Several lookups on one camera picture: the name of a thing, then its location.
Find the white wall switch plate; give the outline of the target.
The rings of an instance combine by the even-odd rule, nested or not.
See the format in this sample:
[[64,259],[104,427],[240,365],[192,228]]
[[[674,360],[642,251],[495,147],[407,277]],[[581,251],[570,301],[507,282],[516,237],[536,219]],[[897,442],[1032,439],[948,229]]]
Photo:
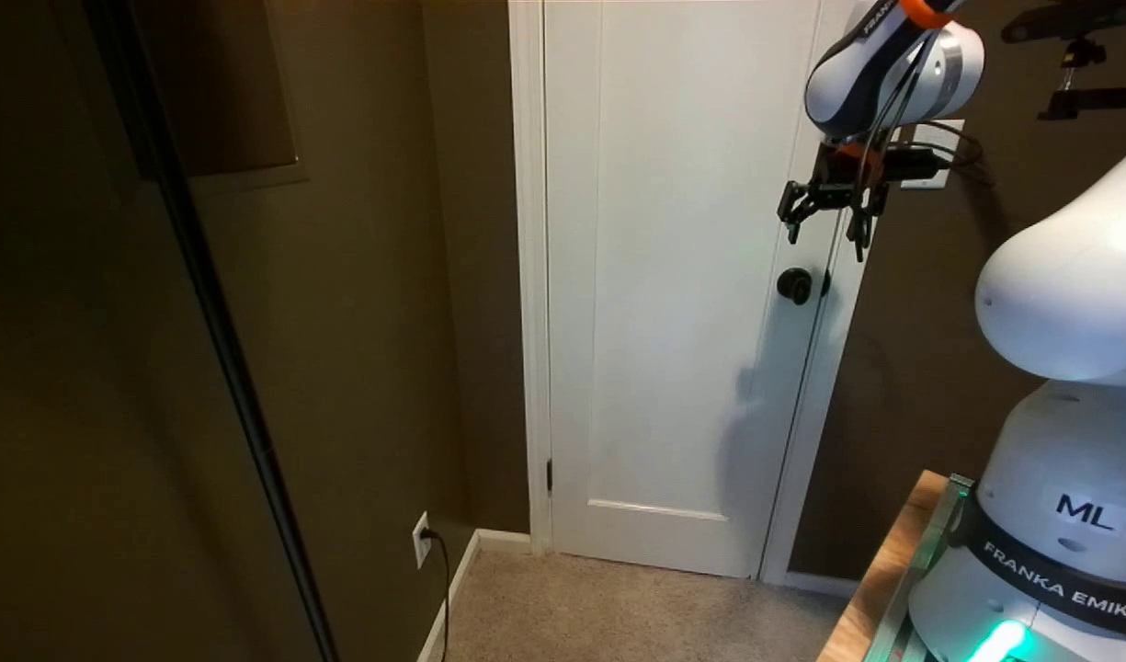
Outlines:
[[[927,122],[927,124],[915,124],[912,129],[904,133],[900,131],[899,138],[903,143],[928,143],[928,145],[942,147],[942,150],[933,150],[933,147],[931,150],[933,150],[933,154],[946,162],[953,162],[956,159],[956,152],[962,147],[962,119],[937,119]],[[949,169],[940,169],[933,177],[906,180],[900,185],[900,188],[904,191],[938,191],[948,185],[949,175]]]

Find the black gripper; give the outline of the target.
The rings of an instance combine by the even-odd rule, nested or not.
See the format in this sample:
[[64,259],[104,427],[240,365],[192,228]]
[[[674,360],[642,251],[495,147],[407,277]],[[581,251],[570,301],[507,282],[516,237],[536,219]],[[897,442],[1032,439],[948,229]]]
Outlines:
[[883,213],[890,184],[885,179],[885,150],[865,143],[820,143],[807,184],[787,180],[781,189],[778,218],[787,242],[797,244],[802,223],[819,211],[848,207],[846,238],[857,263],[865,263],[872,248],[875,220]]

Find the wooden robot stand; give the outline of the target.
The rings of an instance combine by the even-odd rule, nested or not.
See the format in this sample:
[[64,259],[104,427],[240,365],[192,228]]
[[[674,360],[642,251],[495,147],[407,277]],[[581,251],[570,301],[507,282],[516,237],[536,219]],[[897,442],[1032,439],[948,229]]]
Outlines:
[[815,662],[936,662],[910,621],[908,598],[972,485],[958,474],[920,474]]

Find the black door knob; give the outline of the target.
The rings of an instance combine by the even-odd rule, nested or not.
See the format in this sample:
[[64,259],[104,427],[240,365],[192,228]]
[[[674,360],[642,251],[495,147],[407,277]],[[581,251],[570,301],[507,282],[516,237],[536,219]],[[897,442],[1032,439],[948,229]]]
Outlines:
[[807,268],[786,268],[776,280],[776,290],[795,306],[804,306],[813,298],[826,297],[832,285],[832,272],[813,272]]

